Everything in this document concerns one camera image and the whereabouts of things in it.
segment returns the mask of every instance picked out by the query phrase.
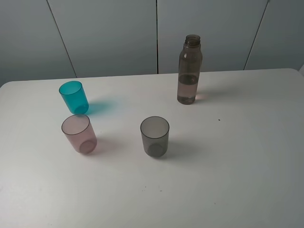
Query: table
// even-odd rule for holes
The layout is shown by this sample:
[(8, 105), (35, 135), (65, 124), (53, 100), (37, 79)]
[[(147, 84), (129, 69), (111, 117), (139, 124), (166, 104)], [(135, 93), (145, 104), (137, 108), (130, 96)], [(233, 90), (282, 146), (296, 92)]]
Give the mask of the table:
[[(98, 138), (75, 152), (58, 89), (0, 89), (1, 228), (302, 228), (304, 78), (292, 69), (201, 73), (196, 103), (177, 75), (79, 78)], [(170, 124), (161, 159), (140, 123)]]

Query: plastic cup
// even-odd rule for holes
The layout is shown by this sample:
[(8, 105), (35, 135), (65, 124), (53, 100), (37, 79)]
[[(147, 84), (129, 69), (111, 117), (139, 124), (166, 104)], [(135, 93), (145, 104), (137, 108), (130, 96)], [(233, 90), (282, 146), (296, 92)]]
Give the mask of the plastic cup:
[(77, 152), (88, 154), (95, 149), (97, 139), (88, 116), (70, 116), (62, 123), (61, 129)]
[(162, 117), (151, 116), (141, 124), (144, 151), (151, 157), (161, 157), (168, 149), (169, 123)]
[(59, 93), (71, 113), (85, 114), (89, 109), (89, 103), (81, 82), (66, 82), (59, 88)]

